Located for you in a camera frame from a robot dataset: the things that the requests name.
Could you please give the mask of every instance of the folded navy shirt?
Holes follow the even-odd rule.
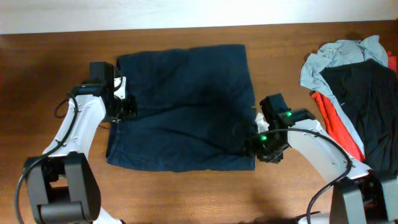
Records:
[[[135,170],[254,170],[254,91],[244,45],[118,58],[137,119],[112,124],[107,162]]]

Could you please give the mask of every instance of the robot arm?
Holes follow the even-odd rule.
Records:
[[[305,109],[292,111],[281,94],[268,96],[260,106],[270,130],[246,141],[246,153],[255,154],[260,161],[278,163],[291,146],[329,183],[323,189],[333,186],[330,214],[309,215],[311,204],[323,192],[320,190],[298,224],[392,223],[398,218],[396,176],[374,172],[355,159],[327,135],[314,115]]]
[[[90,79],[73,88],[65,119],[43,154],[68,137],[25,178],[37,223],[123,223],[101,208],[100,189],[87,158],[100,122],[136,116],[134,97],[126,98],[125,87],[126,78],[114,78],[111,64],[94,62],[90,64]],[[38,159],[28,158],[25,168]],[[68,186],[52,187],[50,183],[60,177],[67,179]]]

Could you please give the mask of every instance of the black wire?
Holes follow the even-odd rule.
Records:
[[[68,97],[71,98],[73,100],[73,103],[75,104],[75,108],[74,108],[74,112],[75,113],[73,115],[72,121],[71,121],[71,123],[69,125],[69,128],[67,130],[67,133],[65,134],[63,139],[58,142],[57,146],[55,146],[53,149],[51,149],[50,151],[46,152],[45,154],[42,154],[33,164],[31,164],[28,168],[24,169],[24,171],[22,172],[21,177],[18,180],[17,189],[16,189],[16,193],[15,193],[15,211],[17,213],[17,219],[18,219],[20,224],[24,224],[24,221],[23,221],[22,216],[21,216],[21,210],[19,208],[19,193],[21,191],[21,185],[22,185],[24,179],[28,176],[29,172],[37,164],[41,163],[49,155],[51,155],[52,153],[54,153],[55,151],[57,151],[59,148],[61,148],[63,146],[63,143],[65,143],[65,141],[68,139],[70,133],[72,132],[73,126],[75,125],[75,122],[76,122],[76,119],[77,119],[77,114],[79,112],[78,104],[77,104],[76,98],[71,93],[68,93]]]
[[[302,133],[309,133],[309,134],[313,134],[315,136],[318,136],[326,141],[328,141],[330,144],[334,145],[337,150],[339,150],[342,155],[345,157],[345,159],[347,160],[347,168],[346,170],[340,175],[338,176],[336,179],[332,180],[329,184],[326,184],[326,186],[322,187],[311,199],[310,203],[308,204],[307,207],[307,223],[311,224],[311,208],[314,205],[315,201],[317,201],[317,199],[319,198],[319,196],[321,196],[323,193],[325,193],[331,186],[335,185],[338,181],[340,181],[342,178],[346,177],[349,172],[351,171],[351,168],[353,166],[353,162],[351,161],[351,159],[349,158],[349,156],[347,155],[347,153],[344,151],[344,149],[339,146],[336,142],[334,142],[332,139],[318,133],[315,131],[310,131],[310,130],[306,130],[306,129],[299,129],[299,128],[284,128],[284,129],[273,129],[273,130],[269,130],[269,131],[264,131],[263,133],[259,133],[258,135],[264,135],[264,134],[270,134],[270,133],[279,133],[279,132],[284,132],[284,131],[297,131],[297,132],[302,132]]]
[[[68,100],[69,100],[69,98],[64,99],[64,100],[63,100],[60,104],[58,104],[58,106],[55,108],[55,110],[54,110],[54,116],[55,116],[56,118],[64,118],[64,117],[66,116],[66,114],[65,114],[65,115],[62,115],[62,116],[58,116],[58,110],[59,110],[60,107],[61,107],[64,103],[66,103]]]

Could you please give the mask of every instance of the pile of clothes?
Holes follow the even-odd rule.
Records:
[[[396,57],[374,35],[322,46],[305,62],[300,84],[313,90],[326,131],[374,170],[398,174]]]

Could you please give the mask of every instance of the wooden table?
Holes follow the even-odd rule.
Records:
[[[379,34],[398,53],[398,22],[286,24],[199,29],[119,30],[0,36],[1,223],[17,223],[14,191],[22,165],[55,136],[62,120],[53,109],[73,85],[88,78],[88,63],[143,50],[245,44],[256,101],[281,92],[292,108],[308,108],[322,120],[300,70],[325,42]],[[256,217],[294,217],[305,212],[325,182],[296,151],[278,165],[258,162],[255,172],[139,172],[105,161],[108,130],[98,129],[89,162],[103,207],[128,223],[236,223]],[[330,207],[331,192],[314,210]],[[25,185],[21,209],[33,223]]]

